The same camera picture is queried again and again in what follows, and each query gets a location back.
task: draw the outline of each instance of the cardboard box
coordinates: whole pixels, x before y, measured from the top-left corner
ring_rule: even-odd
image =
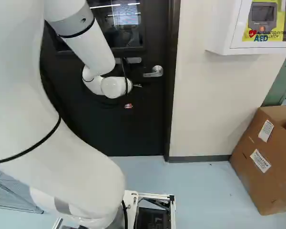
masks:
[[[230,162],[261,215],[286,211],[286,106],[259,108]]]

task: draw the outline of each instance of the door lock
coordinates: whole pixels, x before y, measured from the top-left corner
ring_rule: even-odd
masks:
[[[160,76],[163,76],[163,67],[160,65],[154,66],[153,72],[143,74],[143,77],[160,77]]]

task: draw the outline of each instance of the shipping label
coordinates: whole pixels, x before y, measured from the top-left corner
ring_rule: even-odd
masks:
[[[257,149],[250,157],[263,173],[265,173],[271,167],[271,164],[260,154]]]
[[[262,139],[264,142],[267,142],[274,127],[275,126],[269,120],[266,120],[263,125],[263,128],[258,134],[258,137]]]

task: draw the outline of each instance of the door frame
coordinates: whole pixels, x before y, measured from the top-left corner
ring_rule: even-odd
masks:
[[[179,34],[181,0],[169,0],[168,6],[168,33],[164,70],[167,74],[164,85],[164,159],[169,161],[171,129],[174,104],[175,73],[177,62],[177,47]]]

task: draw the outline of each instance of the red sticker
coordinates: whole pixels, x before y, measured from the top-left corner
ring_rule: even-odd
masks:
[[[249,37],[252,38],[254,35],[256,35],[257,31],[256,30],[250,30],[249,31]]]
[[[125,109],[132,109],[133,105],[132,104],[125,104],[124,108]]]

